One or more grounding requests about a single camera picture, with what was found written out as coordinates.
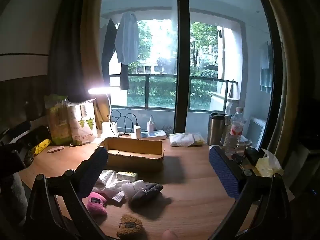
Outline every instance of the open cardboard box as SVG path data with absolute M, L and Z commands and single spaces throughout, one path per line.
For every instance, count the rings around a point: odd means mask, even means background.
M 158 172 L 163 168 L 164 149 L 161 141 L 131 138 L 106 138 L 100 146 L 108 150 L 108 167 L 132 172 Z

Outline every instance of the tabletop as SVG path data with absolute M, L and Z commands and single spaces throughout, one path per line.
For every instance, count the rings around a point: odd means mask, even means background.
M 221 223 L 234 203 L 228 197 L 216 173 L 209 163 L 209 147 L 171 147 L 163 140 L 164 169 L 155 174 L 139 174 L 145 182 L 164 185 L 161 194 L 147 206 L 132 211 L 128 204 L 112 203 L 106 206 L 107 218 L 97 218 L 102 231 L 116 238 L 121 216 L 132 214 L 141 219 L 147 239 L 161 239 L 166 229 L 173 230 L 180 239 L 208 239 Z M 35 177 L 43 173 L 46 177 L 61 176 L 66 170 L 75 170 L 94 152 L 97 144 L 65 147 L 64 150 L 48 154 L 46 148 L 30 167 L 20 171 L 22 181 L 32 188 Z M 61 212 L 70 218 L 62 197 L 58 196 Z

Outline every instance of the bottle label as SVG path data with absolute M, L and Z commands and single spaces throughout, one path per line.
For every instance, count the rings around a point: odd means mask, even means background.
M 231 126 L 230 134 L 231 135 L 242 135 L 243 125 L 233 124 Z

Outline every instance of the blue textured gripper pad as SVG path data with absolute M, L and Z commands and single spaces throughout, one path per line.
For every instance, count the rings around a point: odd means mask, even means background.
M 77 196 L 79 199 L 89 196 L 103 168 L 108 161 L 108 151 L 99 146 L 87 161 L 76 169 Z
M 209 151 L 209 161 L 228 196 L 238 199 L 241 193 L 239 181 L 214 147 Z

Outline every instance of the pink plush toy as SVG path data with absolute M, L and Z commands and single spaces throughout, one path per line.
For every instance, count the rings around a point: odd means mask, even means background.
M 107 211 L 104 207 L 104 204 L 107 200 L 96 192 L 91 192 L 89 195 L 87 209 L 92 215 L 105 215 Z

